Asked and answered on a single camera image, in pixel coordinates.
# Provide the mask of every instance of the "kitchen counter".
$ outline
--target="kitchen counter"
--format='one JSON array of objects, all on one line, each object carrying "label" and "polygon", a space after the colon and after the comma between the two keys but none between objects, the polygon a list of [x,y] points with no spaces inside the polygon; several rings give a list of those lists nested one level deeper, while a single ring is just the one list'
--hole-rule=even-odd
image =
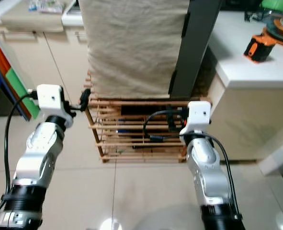
[{"label": "kitchen counter", "polygon": [[[0,1],[0,16],[21,0]],[[80,15],[62,16],[64,26],[83,26]],[[253,35],[260,34],[265,24],[244,22],[242,12],[220,12],[209,40],[215,66],[226,88],[283,88],[283,46],[276,45],[268,60],[255,64],[243,56]]]}]

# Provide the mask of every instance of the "cabinet handle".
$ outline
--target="cabinet handle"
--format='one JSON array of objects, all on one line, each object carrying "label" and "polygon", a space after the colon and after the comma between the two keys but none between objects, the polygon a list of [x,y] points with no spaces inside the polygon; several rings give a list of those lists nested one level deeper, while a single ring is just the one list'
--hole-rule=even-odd
[{"label": "cabinet handle", "polygon": [[37,40],[36,32],[21,32],[21,31],[0,31],[0,36],[4,40]]},{"label": "cabinet handle", "polygon": [[75,36],[78,39],[79,42],[87,42],[87,37],[86,37],[86,33],[85,32],[79,32],[76,31],[75,32]]}]

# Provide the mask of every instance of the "green folder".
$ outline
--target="green folder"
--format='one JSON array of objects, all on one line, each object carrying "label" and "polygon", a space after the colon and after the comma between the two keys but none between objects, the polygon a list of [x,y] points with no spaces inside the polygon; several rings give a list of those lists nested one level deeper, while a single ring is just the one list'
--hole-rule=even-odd
[{"label": "green folder", "polygon": [[[6,73],[6,78],[10,82],[11,86],[14,88],[16,93],[19,97],[27,94],[26,89],[23,87],[22,83],[20,82],[19,78],[17,77],[16,73],[13,71],[12,68]],[[39,114],[39,107],[34,104],[29,98],[24,98],[22,100],[27,110],[32,115],[33,119],[36,119]]]}]

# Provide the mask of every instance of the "white cabinet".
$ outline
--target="white cabinet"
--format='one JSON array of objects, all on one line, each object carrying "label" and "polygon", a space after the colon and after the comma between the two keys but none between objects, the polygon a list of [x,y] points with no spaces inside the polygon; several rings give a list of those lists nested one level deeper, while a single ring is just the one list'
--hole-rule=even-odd
[{"label": "white cabinet", "polygon": [[87,77],[87,41],[83,27],[66,27],[61,33],[45,33],[69,98],[77,103]]},{"label": "white cabinet", "polygon": [[12,32],[0,26],[0,47],[27,89],[39,84],[64,85],[44,33]]}]

